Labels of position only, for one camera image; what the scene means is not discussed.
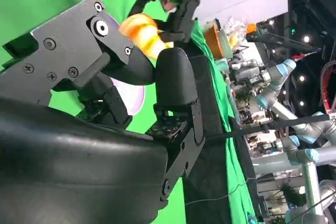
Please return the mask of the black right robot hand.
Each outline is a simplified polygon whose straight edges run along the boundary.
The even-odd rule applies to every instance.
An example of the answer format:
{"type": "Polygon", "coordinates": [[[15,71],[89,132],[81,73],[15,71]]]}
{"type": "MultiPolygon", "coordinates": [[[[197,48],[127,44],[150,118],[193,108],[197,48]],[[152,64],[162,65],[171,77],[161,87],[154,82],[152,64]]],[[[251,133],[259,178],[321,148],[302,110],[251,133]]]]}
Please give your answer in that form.
{"type": "Polygon", "coordinates": [[[83,0],[5,46],[1,223],[151,223],[201,152],[194,72],[83,0]]]}

